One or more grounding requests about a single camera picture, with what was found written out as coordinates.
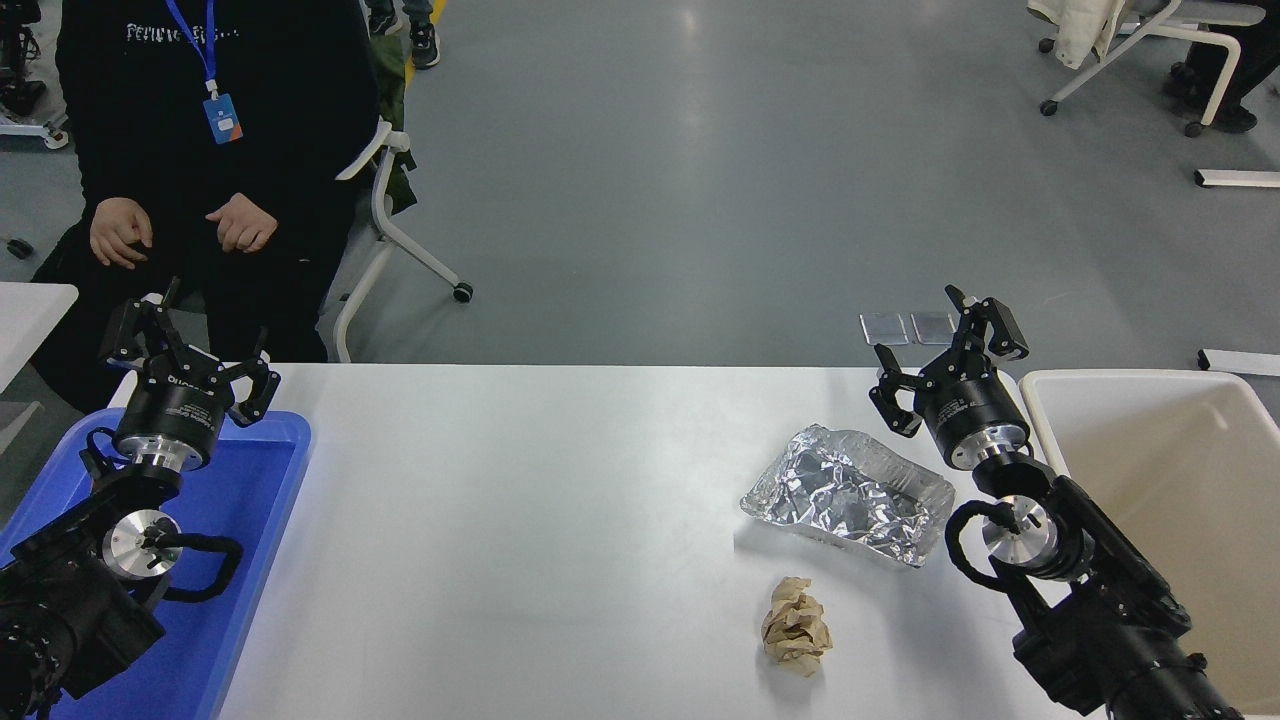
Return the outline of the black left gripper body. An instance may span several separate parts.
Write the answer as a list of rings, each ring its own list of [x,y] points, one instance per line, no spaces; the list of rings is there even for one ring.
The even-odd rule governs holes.
[[[172,462],[209,462],[233,402],[227,382],[210,380],[221,369],[201,350],[145,360],[116,428],[116,451],[132,462],[164,454]]]

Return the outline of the person's right hand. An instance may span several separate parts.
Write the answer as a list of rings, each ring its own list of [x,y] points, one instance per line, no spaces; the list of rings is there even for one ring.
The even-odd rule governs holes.
[[[110,197],[100,201],[90,223],[90,251],[104,266],[134,270],[147,261],[154,231],[148,214],[133,199]]]

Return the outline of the person's left hand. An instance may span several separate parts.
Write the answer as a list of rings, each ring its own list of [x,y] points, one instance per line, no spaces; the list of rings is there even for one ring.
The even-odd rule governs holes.
[[[205,219],[216,227],[223,252],[259,252],[275,234],[279,220],[250,200],[234,193]]]

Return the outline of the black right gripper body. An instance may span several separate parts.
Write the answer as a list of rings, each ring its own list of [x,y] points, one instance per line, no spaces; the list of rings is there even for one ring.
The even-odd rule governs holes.
[[[932,363],[922,379],[925,388],[915,392],[915,413],[946,462],[983,462],[1028,446],[1027,419],[993,370],[969,373],[954,363]]]

